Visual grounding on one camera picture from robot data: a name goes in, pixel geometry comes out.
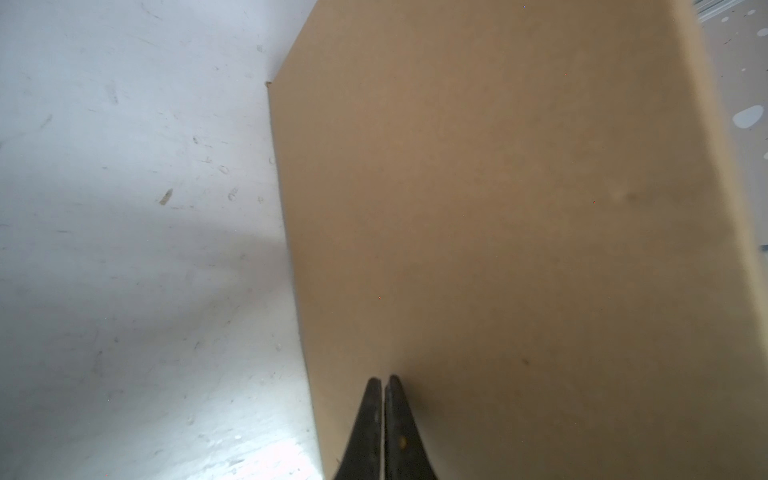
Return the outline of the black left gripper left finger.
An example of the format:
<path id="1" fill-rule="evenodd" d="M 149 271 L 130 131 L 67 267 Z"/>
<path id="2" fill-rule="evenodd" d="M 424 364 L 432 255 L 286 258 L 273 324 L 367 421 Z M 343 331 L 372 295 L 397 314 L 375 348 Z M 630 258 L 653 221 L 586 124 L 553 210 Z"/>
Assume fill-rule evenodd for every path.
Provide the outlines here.
<path id="1" fill-rule="evenodd" d="M 335 480 L 378 480 L 382 463 L 382 382 L 370 378 L 340 460 Z"/>

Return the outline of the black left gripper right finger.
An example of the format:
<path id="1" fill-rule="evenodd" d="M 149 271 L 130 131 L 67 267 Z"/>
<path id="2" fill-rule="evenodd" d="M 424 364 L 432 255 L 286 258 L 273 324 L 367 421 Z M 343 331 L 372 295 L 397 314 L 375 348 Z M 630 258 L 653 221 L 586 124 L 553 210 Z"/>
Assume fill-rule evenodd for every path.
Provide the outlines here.
<path id="1" fill-rule="evenodd" d="M 400 378 L 392 375 L 384 391 L 384 478 L 437 480 Z"/>

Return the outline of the brown cardboard express box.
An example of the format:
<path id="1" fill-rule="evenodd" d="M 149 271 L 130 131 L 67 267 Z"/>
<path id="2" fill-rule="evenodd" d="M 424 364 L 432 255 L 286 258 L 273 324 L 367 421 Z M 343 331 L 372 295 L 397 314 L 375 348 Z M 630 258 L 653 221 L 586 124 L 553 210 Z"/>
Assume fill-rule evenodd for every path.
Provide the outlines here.
<path id="1" fill-rule="evenodd" d="M 763 479 L 767 286 L 685 1 L 320 1 L 269 89 L 322 470 Z"/>

